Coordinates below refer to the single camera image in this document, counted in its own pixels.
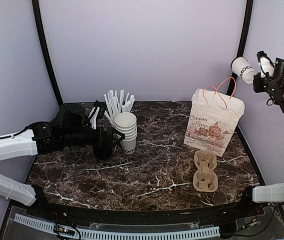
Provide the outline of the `printed paper takeout bag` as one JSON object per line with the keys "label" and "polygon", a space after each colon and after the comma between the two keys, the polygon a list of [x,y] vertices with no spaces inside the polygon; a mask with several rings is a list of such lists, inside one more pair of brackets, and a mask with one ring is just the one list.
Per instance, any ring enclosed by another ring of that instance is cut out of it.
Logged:
{"label": "printed paper takeout bag", "polygon": [[219,88],[233,77],[224,80],[218,87],[209,85],[199,88],[192,96],[191,112],[184,137],[184,144],[198,150],[210,151],[222,157],[245,112],[245,104],[231,95],[219,92]]}

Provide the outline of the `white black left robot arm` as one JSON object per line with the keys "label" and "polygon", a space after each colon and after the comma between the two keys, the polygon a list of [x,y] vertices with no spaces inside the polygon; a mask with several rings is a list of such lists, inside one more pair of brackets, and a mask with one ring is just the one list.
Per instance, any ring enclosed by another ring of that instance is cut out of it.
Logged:
{"label": "white black left robot arm", "polygon": [[[91,146],[96,159],[106,160],[125,135],[110,127],[104,130],[89,126],[62,130],[47,122],[36,122],[24,130],[0,136],[0,162],[21,157],[34,157],[62,151],[70,147]],[[42,218],[52,214],[52,206],[42,188],[24,184],[0,174],[0,196],[32,206]]]}

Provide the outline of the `stack of white paper cups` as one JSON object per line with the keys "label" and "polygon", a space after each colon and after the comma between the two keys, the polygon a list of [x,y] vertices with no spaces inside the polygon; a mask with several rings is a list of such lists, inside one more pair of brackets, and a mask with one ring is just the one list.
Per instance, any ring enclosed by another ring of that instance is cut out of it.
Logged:
{"label": "stack of white paper cups", "polygon": [[124,140],[120,142],[123,151],[126,154],[133,154],[136,151],[137,139],[137,117],[131,112],[122,112],[115,117],[116,129],[125,135]]}

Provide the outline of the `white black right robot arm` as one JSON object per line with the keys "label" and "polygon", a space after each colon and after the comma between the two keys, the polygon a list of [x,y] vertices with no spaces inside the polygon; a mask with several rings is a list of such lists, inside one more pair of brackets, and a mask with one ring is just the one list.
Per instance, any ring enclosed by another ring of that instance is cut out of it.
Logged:
{"label": "white black right robot arm", "polygon": [[237,213],[247,217],[256,204],[284,204],[284,59],[257,52],[257,63],[246,57],[232,62],[244,82],[239,97],[246,105],[240,128],[265,183],[245,188]]}

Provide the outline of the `brown cardboard cup carrier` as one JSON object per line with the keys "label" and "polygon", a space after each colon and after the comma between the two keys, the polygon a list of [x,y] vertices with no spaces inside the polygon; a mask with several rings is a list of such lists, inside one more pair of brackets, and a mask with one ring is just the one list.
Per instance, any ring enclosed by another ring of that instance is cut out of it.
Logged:
{"label": "brown cardboard cup carrier", "polygon": [[217,157],[205,150],[198,150],[194,154],[197,168],[193,176],[193,186],[199,192],[212,193],[218,189],[218,177],[214,172],[217,167]]}

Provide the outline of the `single white paper cup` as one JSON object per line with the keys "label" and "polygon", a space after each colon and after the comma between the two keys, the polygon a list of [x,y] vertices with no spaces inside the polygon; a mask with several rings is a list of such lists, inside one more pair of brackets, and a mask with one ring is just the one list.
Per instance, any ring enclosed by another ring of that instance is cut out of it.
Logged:
{"label": "single white paper cup", "polygon": [[232,61],[231,70],[247,84],[252,84],[254,76],[257,74],[257,71],[243,56],[237,57]]}

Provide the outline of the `stack of black cup lids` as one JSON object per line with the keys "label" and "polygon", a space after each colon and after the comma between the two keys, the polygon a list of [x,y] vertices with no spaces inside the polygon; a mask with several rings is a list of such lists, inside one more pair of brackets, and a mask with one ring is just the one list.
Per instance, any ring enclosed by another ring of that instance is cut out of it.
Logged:
{"label": "stack of black cup lids", "polygon": [[93,146],[92,150],[93,150],[93,154],[95,158],[99,161],[104,161],[104,160],[109,159],[113,153],[112,147]]}

